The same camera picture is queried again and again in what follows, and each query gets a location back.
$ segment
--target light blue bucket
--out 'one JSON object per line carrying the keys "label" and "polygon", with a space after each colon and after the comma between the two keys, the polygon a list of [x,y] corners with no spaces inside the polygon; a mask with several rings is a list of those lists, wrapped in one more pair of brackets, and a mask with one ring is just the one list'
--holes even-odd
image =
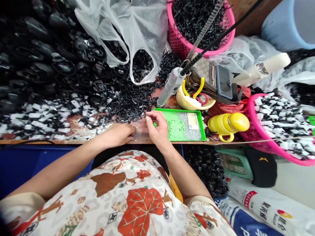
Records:
{"label": "light blue bucket", "polygon": [[282,52],[315,48],[315,0],[283,0],[265,19],[262,39]]}

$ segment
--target blue container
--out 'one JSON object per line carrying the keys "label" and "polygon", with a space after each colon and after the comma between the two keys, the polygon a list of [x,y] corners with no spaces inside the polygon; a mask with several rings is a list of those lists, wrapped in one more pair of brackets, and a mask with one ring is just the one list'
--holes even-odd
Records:
{"label": "blue container", "polygon": [[288,52],[315,48],[315,0],[283,0],[265,19],[262,39]]}
{"label": "blue container", "polygon": [[[50,163],[75,148],[77,147],[23,145],[0,151],[0,200],[27,182]],[[76,179],[90,172],[92,163],[93,161]]]}

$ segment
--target pink basket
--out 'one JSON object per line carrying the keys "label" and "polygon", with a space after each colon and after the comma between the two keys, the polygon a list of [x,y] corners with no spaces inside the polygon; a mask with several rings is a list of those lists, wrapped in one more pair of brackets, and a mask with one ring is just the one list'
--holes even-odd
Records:
{"label": "pink basket", "polygon": [[[175,25],[173,13],[172,13],[172,2],[169,2],[167,5],[167,15],[168,15],[168,22],[169,22],[169,31],[168,31],[168,38],[169,43],[171,45],[172,50],[179,56],[180,59],[184,60],[190,50],[193,48],[193,45],[189,43],[184,36],[179,32],[177,26]],[[225,3],[225,7],[229,7],[228,1]],[[226,26],[226,28],[230,28],[235,23],[234,14],[231,8],[225,11],[225,15],[222,21],[222,24]],[[224,37],[226,39],[226,44],[221,46],[216,51],[207,51],[203,56],[210,57],[214,55],[218,55],[225,50],[232,44],[232,41],[235,36],[235,29],[232,30],[227,36]],[[196,48],[195,52],[202,52],[203,50],[200,48]]]}
{"label": "pink basket", "polygon": [[[240,135],[246,142],[271,139],[270,136],[263,129],[262,125],[260,124],[255,111],[255,99],[257,99],[258,97],[264,97],[265,95],[266,95],[265,93],[259,93],[249,98],[248,112],[245,113],[244,115],[246,115],[246,117],[249,119],[250,126],[247,131],[240,132]],[[299,160],[296,157],[287,153],[285,150],[283,150],[275,141],[249,143],[249,145],[259,151],[282,156],[285,159],[301,166],[315,165],[315,160],[306,161]]]}

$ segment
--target yellow thermos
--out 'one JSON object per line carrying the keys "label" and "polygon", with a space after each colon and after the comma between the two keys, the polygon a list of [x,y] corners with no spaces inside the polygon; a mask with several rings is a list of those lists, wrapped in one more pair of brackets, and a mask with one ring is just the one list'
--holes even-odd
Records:
{"label": "yellow thermos", "polygon": [[[242,113],[226,113],[210,118],[208,128],[211,132],[218,134],[221,141],[229,143],[233,141],[235,133],[249,129],[249,120]],[[224,140],[222,136],[225,135],[229,135],[230,138]]]}

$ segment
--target hand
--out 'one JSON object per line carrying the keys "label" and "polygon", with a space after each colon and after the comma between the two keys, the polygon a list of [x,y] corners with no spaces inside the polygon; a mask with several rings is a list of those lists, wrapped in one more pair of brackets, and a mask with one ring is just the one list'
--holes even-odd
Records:
{"label": "hand", "polygon": [[93,145],[102,150],[114,148],[126,144],[134,140],[133,136],[136,133],[136,128],[131,124],[115,123],[110,126],[105,132],[97,135],[92,139]]}
{"label": "hand", "polygon": [[165,120],[165,116],[161,111],[150,111],[146,112],[146,123],[149,130],[149,135],[153,143],[159,150],[167,148],[169,145],[172,146],[168,139],[168,124]]}

